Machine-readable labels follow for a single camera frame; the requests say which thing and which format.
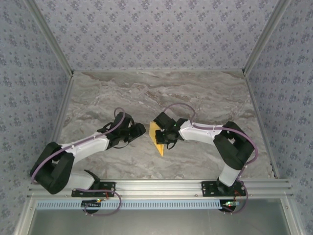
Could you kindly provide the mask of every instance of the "yellow object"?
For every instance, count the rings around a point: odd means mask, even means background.
[[[153,121],[150,122],[150,127],[149,127],[149,136],[152,139],[153,143],[155,144],[156,148],[160,152],[161,156],[163,157],[164,153],[164,145],[163,144],[157,144],[156,140],[156,130],[160,130],[159,126],[156,125]]]

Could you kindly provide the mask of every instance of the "marble surface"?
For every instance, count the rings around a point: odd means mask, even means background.
[[[215,146],[179,141],[161,157],[149,137],[149,122],[167,105],[186,102],[196,109],[196,122],[236,122],[258,145],[259,158],[243,173],[245,178],[271,174],[262,135],[246,83],[239,72],[76,72],[59,143],[79,140],[113,121],[123,107],[147,129],[123,149],[96,153],[74,169],[88,169],[102,179],[216,179],[224,162]],[[191,112],[176,106],[167,112],[174,119]]]

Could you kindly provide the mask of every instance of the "wallpaper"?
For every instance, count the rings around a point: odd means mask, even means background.
[[[242,68],[277,0],[36,0],[73,70]]]
[[[11,235],[67,76],[22,0],[0,4],[0,234]]]
[[[313,2],[295,0],[249,75],[281,177],[313,234]]]

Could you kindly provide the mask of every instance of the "black bracket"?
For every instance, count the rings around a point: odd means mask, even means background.
[[[223,191],[218,188],[218,181],[202,181],[201,188],[203,197],[237,197],[236,192],[241,196],[246,196],[245,188],[238,181],[235,181],[231,187],[227,187],[227,190]]]
[[[116,182],[100,182],[99,188],[97,190],[112,190],[115,191]],[[106,198],[114,197],[114,193],[108,192],[83,192],[77,189],[72,190],[72,197],[96,197],[96,198]]]

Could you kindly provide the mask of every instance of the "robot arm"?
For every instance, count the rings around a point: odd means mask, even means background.
[[[120,141],[130,143],[142,136],[146,129],[141,123],[136,123],[129,114],[125,114],[123,122],[112,132],[102,135],[114,128],[122,119],[123,113],[119,113],[114,122],[110,122],[97,130],[90,137],[67,144],[49,143],[31,169],[30,175],[51,154],[64,148],[38,171],[35,180],[51,194],[59,193],[64,188],[92,188],[95,181],[99,180],[92,172],[72,172],[74,164],[97,152],[108,150],[119,144]]]
[[[225,127],[244,133],[237,124],[231,121],[217,126],[191,123],[182,118],[176,122],[162,112],[154,122],[161,129],[156,131],[156,142],[166,144],[168,149],[173,148],[178,140],[200,141],[216,146],[225,162],[218,178],[218,182],[223,184],[220,184],[222,188],[231,187],[234,184],[254,150],[252,144],[244,137],[222,130],[221,127]]]

